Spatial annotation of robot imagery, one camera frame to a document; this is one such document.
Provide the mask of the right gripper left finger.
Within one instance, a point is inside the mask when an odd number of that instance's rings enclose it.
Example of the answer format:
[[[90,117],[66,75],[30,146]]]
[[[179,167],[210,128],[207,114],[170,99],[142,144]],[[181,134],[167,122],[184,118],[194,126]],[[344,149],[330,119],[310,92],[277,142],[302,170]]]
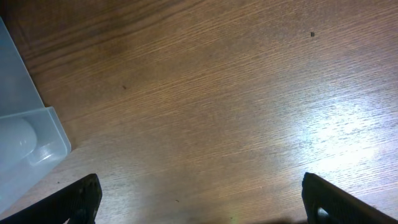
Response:
[[[101,199],[99,178],[89,174],[1,220],[1,224],[95,224]]]

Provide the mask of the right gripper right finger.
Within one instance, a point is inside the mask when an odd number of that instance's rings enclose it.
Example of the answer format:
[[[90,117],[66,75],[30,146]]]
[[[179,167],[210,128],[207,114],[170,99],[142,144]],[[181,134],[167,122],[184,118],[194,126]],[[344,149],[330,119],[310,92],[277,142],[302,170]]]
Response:
[[[313,173],[304,174],[302,200],[309,223],[397,224],[396,219]]]

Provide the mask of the grey cup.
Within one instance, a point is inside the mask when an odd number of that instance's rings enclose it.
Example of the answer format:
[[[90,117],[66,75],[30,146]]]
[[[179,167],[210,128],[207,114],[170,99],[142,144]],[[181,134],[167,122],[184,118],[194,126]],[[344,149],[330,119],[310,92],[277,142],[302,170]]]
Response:
[[[1,120],[1,172],[30,154],[37,145],[37,135],[23,118]]]

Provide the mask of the clear plastic storage bin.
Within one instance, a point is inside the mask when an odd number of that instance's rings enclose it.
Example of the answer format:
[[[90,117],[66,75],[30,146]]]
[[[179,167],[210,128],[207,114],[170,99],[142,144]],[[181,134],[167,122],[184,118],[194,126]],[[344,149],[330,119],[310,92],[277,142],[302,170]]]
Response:
[[[1,24],[1,211],[9,209],[71,152],[53,107],[46,107]]]

